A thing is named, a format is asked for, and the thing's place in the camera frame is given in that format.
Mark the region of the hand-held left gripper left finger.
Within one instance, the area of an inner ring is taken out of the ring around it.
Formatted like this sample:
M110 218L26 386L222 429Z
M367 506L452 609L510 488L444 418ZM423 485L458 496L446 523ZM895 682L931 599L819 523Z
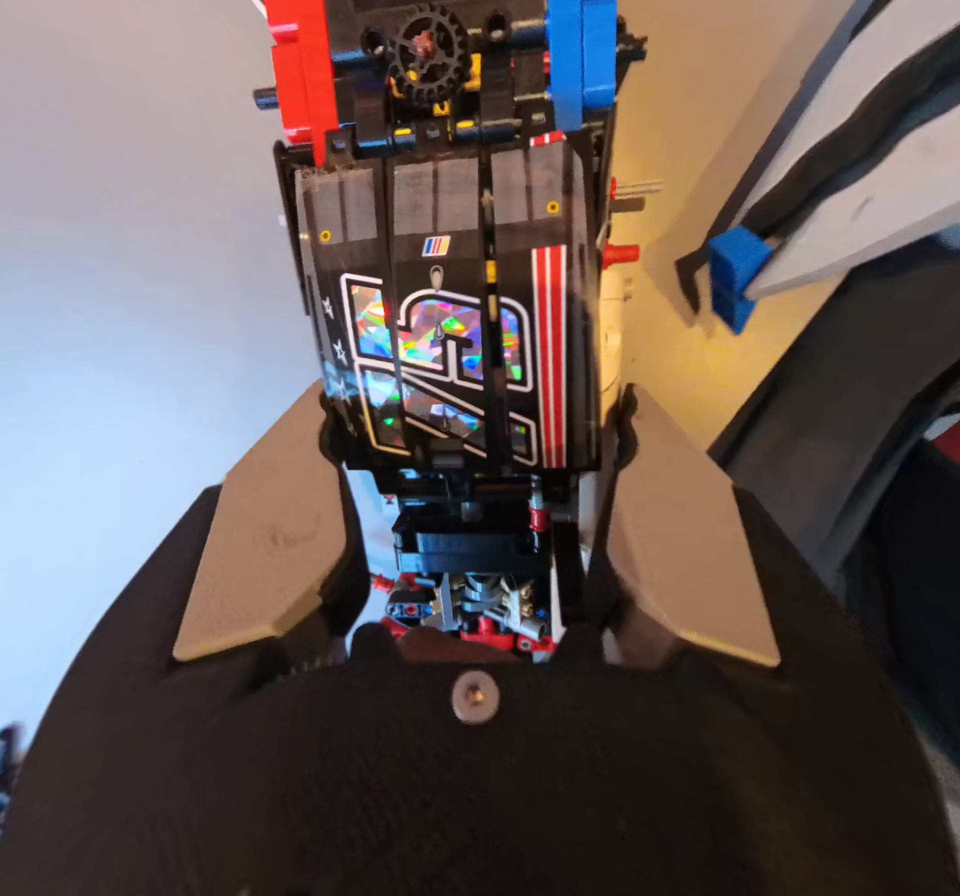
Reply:
M359 515L318 380L225 475L173 656L280 639L314 614L345 636L370 595Z

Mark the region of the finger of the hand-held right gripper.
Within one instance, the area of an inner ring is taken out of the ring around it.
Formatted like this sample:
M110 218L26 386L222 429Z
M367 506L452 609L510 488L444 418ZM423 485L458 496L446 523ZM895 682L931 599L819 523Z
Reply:
M743 218L871 90L958 22L959 0L856 0L727 199L716 231Z
M822 202L749 285L766 297L847 272L959 219L959 129L921 127Z

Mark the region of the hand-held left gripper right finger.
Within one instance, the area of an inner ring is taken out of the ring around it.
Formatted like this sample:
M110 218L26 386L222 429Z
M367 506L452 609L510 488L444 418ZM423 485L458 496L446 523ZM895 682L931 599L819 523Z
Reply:
M617 661L659 671L685 650L782 661L730 478L644 388L607 424L611 462L590 567Z

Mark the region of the toy brick car model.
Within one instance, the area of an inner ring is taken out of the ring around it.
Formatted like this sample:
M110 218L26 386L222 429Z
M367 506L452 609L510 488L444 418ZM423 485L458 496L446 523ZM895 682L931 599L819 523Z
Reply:
M535 663L584 618L618 400L618 0L263 0L274 164L335 452L376 487L395 637Z

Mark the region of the person's grey pants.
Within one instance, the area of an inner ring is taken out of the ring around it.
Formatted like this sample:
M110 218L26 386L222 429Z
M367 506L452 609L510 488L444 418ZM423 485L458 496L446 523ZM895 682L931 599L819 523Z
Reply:
M838 600L919 738L958 859L958 250L854 270L714 443Z

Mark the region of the clear plastic badge holder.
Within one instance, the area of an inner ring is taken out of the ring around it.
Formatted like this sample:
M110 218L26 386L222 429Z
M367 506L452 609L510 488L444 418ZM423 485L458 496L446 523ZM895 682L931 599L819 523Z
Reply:
M959 411L936 418L926 429L922 440L932 452L952 469L959 469Z

